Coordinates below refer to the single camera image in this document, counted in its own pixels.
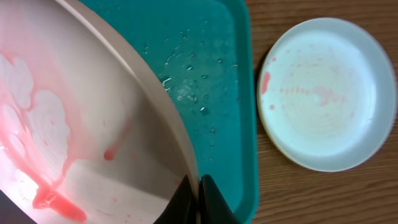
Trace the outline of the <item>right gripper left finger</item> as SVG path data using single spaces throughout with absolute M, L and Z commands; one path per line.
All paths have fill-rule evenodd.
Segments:
M 189 179 L 185 176 L 154 224 L 196 224 L 196 205 Z

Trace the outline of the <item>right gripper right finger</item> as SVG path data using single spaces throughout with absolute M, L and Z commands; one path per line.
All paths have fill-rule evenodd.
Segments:
M 199 208 L 201 224 L 240 224 L 209 174 L 200 181 Z

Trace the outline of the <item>white pink-rimmed plate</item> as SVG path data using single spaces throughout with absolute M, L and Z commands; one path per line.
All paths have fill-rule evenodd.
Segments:
M 36 223 L 154 223 L 198 169 L 143 58 L 78 1 L 1 2 L 1 190 Z

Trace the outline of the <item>light blue plastic plate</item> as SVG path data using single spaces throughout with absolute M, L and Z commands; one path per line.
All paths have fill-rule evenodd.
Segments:
M 257 88 L 261 122 L 294 163 L 321 172 L 356 167 L 390 135 L 397 82 L 379 42 L 352 22 L 297 24 L 272 46 Z

